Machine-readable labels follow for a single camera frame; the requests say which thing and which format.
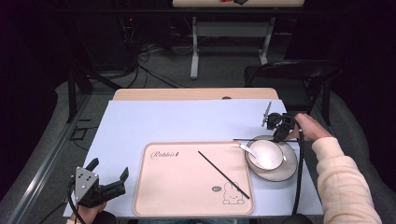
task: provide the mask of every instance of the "white table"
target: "white table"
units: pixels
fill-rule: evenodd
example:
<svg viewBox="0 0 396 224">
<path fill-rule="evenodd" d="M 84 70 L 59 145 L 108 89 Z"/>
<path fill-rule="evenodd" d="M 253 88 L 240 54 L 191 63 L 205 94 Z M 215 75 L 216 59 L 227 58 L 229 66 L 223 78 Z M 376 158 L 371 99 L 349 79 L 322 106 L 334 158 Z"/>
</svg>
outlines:
<svg viewBox="0 0 396 224">
<path fill-rule="evenodd" d="M 220 2 L 220 0 L 173 0 L 173 7 L 302 7 L 304 0 L 248 0 L 245 4 L 239 5 L 230 2 Z M 262 49 L 259 49 L 259 57 L 262 64 L 268 63 L 267 51 L 271 36 L 274 30 L 275 18 L 269 21 L 243 20 L 238 22 L 224 21 L 198 21 L 192 18 L 192 61 L 191 78 L 198 78 L 198 36 L 249 36 L 265 37 Z"/>
<path fill-rule="evenodd" d="M 219 89 L 207 90 L 219 93 Z M 268 91 L 268 89 L 235 90 Z M 161 96 L 166 95 L 166 92 L 164 90 Z M 110 101 L 84 166 L 94 158 L 99 159 L 99 165 L 93 171 L 99 174 L 101 185 L 117 181 L 125 167 L 128 167 L 130 175 L 125 182 L 126 194 L 108 202 L 106 210 L 118 218 L 136 218 L 133 212 L 134 191 L 142 152 L 148 143 L 230 141 L 234 138 L 252 138 L 262 134 L 272 135 L 272 132 L 261 126 L 262 114 L 269 101 L 268 99 Z M 280 100 L 271 101 L 273 103 L 270 113 L 285 112 Z M 298 155 L 297 144 L 290 145 Z M 291 214 L 296 175 L 282 182 L 266 181 L 253 173 L 250 177 L 255 208 L 251 214 L 243 217 Z M 298 212 L 305 215 L 322 214 L 321 204 L 306 165 L 303 170 Z M 64 215 L 68 217 L 70 214 L 71 210 L 67 207 Z"/>
</svg>

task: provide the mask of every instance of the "black chair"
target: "black chair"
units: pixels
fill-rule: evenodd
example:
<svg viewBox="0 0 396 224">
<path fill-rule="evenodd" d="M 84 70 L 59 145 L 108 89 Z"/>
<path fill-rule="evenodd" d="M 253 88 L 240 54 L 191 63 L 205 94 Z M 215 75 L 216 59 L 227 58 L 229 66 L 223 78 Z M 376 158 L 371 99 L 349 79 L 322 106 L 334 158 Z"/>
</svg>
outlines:
<svg viewBox="0 0 396 224">
<path fill-rule="evenodd" d="M 274 88 L 288 112 L 309 114 L 322 92 L 322 116 L 328 125 L 331 80 L 340 63 L 328 60 L 284 60 L 245 68 L 245 87 Z"/>
</svg>

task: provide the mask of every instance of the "wire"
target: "wire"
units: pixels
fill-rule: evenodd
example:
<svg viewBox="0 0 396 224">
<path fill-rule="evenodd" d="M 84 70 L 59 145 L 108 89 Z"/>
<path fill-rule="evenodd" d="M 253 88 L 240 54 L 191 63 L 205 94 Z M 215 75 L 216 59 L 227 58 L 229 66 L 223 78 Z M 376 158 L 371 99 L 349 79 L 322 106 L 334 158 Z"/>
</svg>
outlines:
<svg viewBox="0 0 396 224">
<path fill-rule="evenodd" d="M 157 46 L 156 44 L 148 44 L 145 47 L 143 47 L 142 49 L 140 49 L 140 51 L 142 51 L 142 53 L 140 53 L 137 58 L 139 61 L 146 63 L 149 61 L 149 54 L 153 51 L 157 51 L 157 50 L 163 50 L 163 48 L 154 48 L 155 46 Z"/>
<path fill-rule="evenodd" d="M 148 72 L 146 72 L 145 84 L 142 87 L 143 89 L 146 88 L 146 85 L 148 84 L 148 80 L 149 80 L 149 75 L 148 75 Z"/>
<path fill-rule="evenodd" d="M 191 31 L 191 33 L 192 33 L 192 28 L 191 28 L 191 26 L 190 26 L 190 23 L 187 21 L 186 17 L 183 17 L 183 19 L 184 19 L 184 21 L 186 22 L 186 24 L 189 26 L 189 29 L 190 29 L 190 31 Z"/>
<path fill-rule="evenodd" d="M 197 46 L 200 46 L 200 45 L 202 46 L 202 43 L 203 43 L 204 41 L 206 41 L 207 39 L 210 39 L 210 37 L 203 37 L 202 40 L 198 41 Z M 189 49 L 189 51 L 187 51 L 187 52 L 179 52 L 179 51 L 177 51 L 176 49 Z M 184 47 L 183 47 L 183 46 L 180 46 L 180 47 L 172 47 L 172 51 L 173 51 L 174 53 L 180 54 L 180 55 L 189 54 L 189 53 L 192 52 L 192 50 L 193 50 L 193 45 L 184 46 Z"/>
<path fill-rule="evenodd" d="M 85 148 L 85 147 L 82 147 L 81 145 L 79 145 L 79 144 L 76 142 L 76 139 L 74 138 L 74 136 L 76 135 L 76 133 L 79 133 L 79 132 L 81 132 L 82 130 L 97 129 L 97 128 L 98 128 L 98 127 L 90 127 L 90 128 L 80 128 L 80 129 L 76 129 L 76 130 L 73 132 L 73 135 L 72 135 L 72 141 L 73 141 L 73 143 L 74 143 L 77 147 L 79 147 L 79 148 L 81 148 L 81 149 L 84 149 L 84 150 L 86 150 L 86 151 L 89 151 L 88 148 Z"/>
<path fill-rule="evenodd" d="M 73 213 L 76 215 L 76 218 L 78 218 L 78 220 L 81 222 L 81 224 L 85 224 L 84 219 L 78 213 L 78 210 L 74 206 L 73 200 L 72 200 L 72 188 L 75 185 L 75 183 L 76 183 L 76 180 L 72 176 L 72 179 L 69 181 L 69 184 L 67 186 L 67 200 L 69 201 L 70 208 L 72 209 Z"/>
<path fill-rule="evenodd" d="M 144 71 L 146 71 L 147 73 L 149 73 L 150 75 L 152 75 L 153 77 L 159 79 L 160 81 L 162 81 L 163 83 L 173 87 L 173 88 L 178 88 L 178 87 L 184 87 L 184 88 L 189 88 L 187 86 L 184 86 L 182 84 L 179 84 L 177 82 L 175 82 L 173 79 L 166 77 L 164 75 L 161 75 L 159 73 L 153 72 L 148 70 L 147 68 L 143 67 L 142 65 L 139 64 L 139 67 L 142 68 Z"/>
<path fill-rule="evenodd" d="M 41 221 L 38 222 L 38 224 L 44 223 L 53 213 L 55 213 L 58 209 L 60 209 L 65 204 L 67 204 L 67 202 L 65 202 L 65 201 L 61 202 L 58 206 L 56 206 L 54 209 L 52 209 L 52 211 L 50 211 L 46 216 L 44 216 L 43 219 L 41 219 Z"/>
<path fill-rule="evenodd" d="M 301 129 L 300 123 L 297 121 L 297 119 L 291 117 L 291 116 L 281 116 L 283 118 L 288 118 L 292 119 L 294 123 L 297 125 L 298 130 L 299 130 L 299 139 L 298 144 L 300 147 L 300 159 L 298 162 L 298 169 L 297 169 L 297 187 L 296 187 L 296 195 L 294 198 L 294 206 L 293 206 L 293 211 L 292 214 L 295 215 L 297 214 L 297 209 L 298 209 L 298 204 L 300 202 L 300 192 L 301 192 L 301 181 L 302 181 L 302 176 L 303 176 L 303 162 L 304 162 L 304 133 L 303 130 Z"/>
<path fill-rule="evenodd" d="M 137 66 L 137 64 L 136 64 L 136 69 L 135 69 L 136 74 L 134 75 L 134 79 L 132 79 L 132 82 L 126 87 L 126 89 L 129 89 L 129 88 L 132 87 L 132 85 L 134 85 L 134 82 L 136 81 L 137 75 L 138 75 L 138 73 L 139 73 L 138 70 L 139 70 L 139 66 Z"/>
</svg>

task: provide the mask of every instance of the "robotic arm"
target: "robotic arm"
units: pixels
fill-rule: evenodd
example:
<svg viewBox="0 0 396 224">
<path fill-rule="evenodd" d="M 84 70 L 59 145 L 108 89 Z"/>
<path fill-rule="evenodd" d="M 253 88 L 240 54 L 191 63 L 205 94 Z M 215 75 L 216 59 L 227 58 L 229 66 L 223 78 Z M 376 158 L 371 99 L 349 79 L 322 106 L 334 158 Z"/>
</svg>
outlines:
<svg viewBox="0 0 396 224">
<path fill-rule="evenodd" d="M 293 130 L 295 122 L 293 118 L 283 114 L 282 116 L 278 113 L 272 113 L 267 119 L 267 129 L 275 130 L 274 142 L 278 143 L 286 139 L 290 130 Z"/>
<path fill-rule="evenodd" d="M 99 175 L 92 170 L 99 164 L 99 160 L 93 159 L 86 168 L 77 167 L 76 174 L 72 175 L 67 188 L 69 205 L 79 220 L 82 220 L 71 198 L 72 188 L 75 188 L 75 200 L 78 205 L 95 207 L 125 194 L 124 182 L 128 178 L 128 167 L 122 172 L 120 180 L 109 185 L 99 185 Z"/>
</svg>

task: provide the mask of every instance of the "black cable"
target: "black cable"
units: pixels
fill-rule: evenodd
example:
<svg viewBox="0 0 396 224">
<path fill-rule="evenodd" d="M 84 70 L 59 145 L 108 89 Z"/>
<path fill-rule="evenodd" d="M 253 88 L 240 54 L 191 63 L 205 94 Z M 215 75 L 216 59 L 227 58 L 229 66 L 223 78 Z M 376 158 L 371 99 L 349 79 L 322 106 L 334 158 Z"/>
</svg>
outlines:
<svg viewBox="0 0 396 224">
<path fill-rule="evenodd" d="M 134 82 L 135 82 L 136 79 L 137 79 L 137 76 L 138 76 L 138 74 L 139 74 L 139 66 L 137 66 L 137 64 L 136 64 L 136 66 L 135 66 L 135 70 L 136 70 L 136 74 L 134 75 L 134 79 L 132 79 L 132 82 L 126 87 L 126 89 L 131 88 L 132 85 L 134 85 Z"/>
<path fill-rule="evenodd" d="M 47 218 L 49 218 L 53 213 L 55 213 L 58 209 L 60 209 L 63 205 L 67 204 L 67 202 L 61 202 L 58 206 L 56 206 L 52 211 L 50 211 L 46 216 L 41 219 L 41 221 L 38 222 L 38 224 L 44 223 Z"/>
<path fill-rule="evenodd" d="M 146 45 L 146 46 L 142 47 L 142 49 L 140 50 L 141 53 L 138 55 L 138 60 L 143 62 L 143 63 L 148 62 L 149 61 L 149 54 L 152 51 L 157 50 L 157 49 L 161 49 L 161 48 L 151 48 L 151 49 L 149 49 L 149 45 Z"/>
<path fill-rule="evenodd" d="M 148 81 L 149 81 L 149 75 L 148 75 L 148 72 L 146 72 L 145 84 L 142 87 L 143 89 L 146 88 L 146 85 L 148 84 Z"/>
<path fill-rule="evenodd" d="M 144 71 L 146 71 L 147 73 L 149 73 L 150 75 L 152 75 L 153 77 L 159 79 L 159 80 L 162 81 L 163 83 L 165 83 L 165 84 L 167 84 L 167 85 L 169 85 L 169 86 L 171 86 L 171 87 L 173 87 L 173 88 L 179 88 L 179 87 L 189 88 L 188 86 L 184 86 L 184 85 L 182 85 L 182 84 L 177 83 L 176 81 L 174 81 L 173 79 L 171 79 L 171 78 L 169 78 L 169 77 L 166 77 L 166 76 L 164 76 L 164 75 L 161 75 L 161 74 L 156 73 L 156 72 L 153 72 L 153 71 L 150 71 L 150 70 L 148 70 L 147 68 L 143 67 L 143 66 L 140 65 L 140 64 L 139 64 L 139 67 L 142 68 L 142 69 L 143 69 Z"/>
<path fill-rule="evenodd" d="M 81 148 L 81 149 L 84 149 L 84 150 L 86 150 L 86 151 L 89 151 L 89 149 L 87 149 L 87 148 L 85 148 L 85 147 L 82 147 L 82 146 L 80 146 L 79 144 L 77 144 L 77 142 L 76 142 L 75 139 L 73 139 L 73 143 L 74 143 L 77 147 L 79 147 L 79 148 Z"/>
<path fill-rule="evenodd" d="M 67 200 L 69 201 L 70 208 L 72 209 L 73 213 L 76 215 L 76 218 L 81 222 L 81 224 L 85 224 L 84 219 L 81 217 L 81 215 L 78 213 L 78 210 L 73 204 L 72 200 L 72 188 L 75 185 L 76 180 L 74 177 L 70 180 L 68 186 L 67 186 Z"/>
<path fill-rule="evenodd" d="M 131 74 L 133 71 L 134 71 L 134 68 L 135 68 L 135 64 L 136 64 L 137 62 L 135 62 L 133 65 L 131 65 L 130 67 L 128 67 L 128 68 L 126 68 L 124 71 L 122 71 L 121 73 L 118 73 L 118 74 L 115 74 L 115 75 L 105 75 L 105 74 L 101 74 L 103 77 L 105 77 L 105 78 L 107 78 L 107 79 L 109 79 L 109 80 L 112 80 L 112 79 L 117 79 L 117 78 L 120 78 L 120 77 L 126 77 L 126 76 L 128 76 L 129 74 Z"/>
<path fill-rule="evenodd" d="M 297 119 L 295 119 L 291 116 L 282 116 L 282 117 L 292 119 L 294 121 L 294 123 L 297 125 L 298 130 L 299 130 L 299 135 L 300 135 L 300 137 L 298 139 L 298 144 L 300 147 L 300 159 L 299 159 L 298 168 L 297 168 L 297 188 L 296 188 L 296 195 L 294 198 L 294 206 L 293 206 L 293 211 L 292 211 L 292 214 L 295 215 L 295 214 L 297 214 L 298 204 L 300 202 L 301 182 L 302 182 L 302 176 L 303 176 L 304 133 L 303 133 L 303 130 L 301 129 L 301 125 L 297 121 Z"/>
</svg>

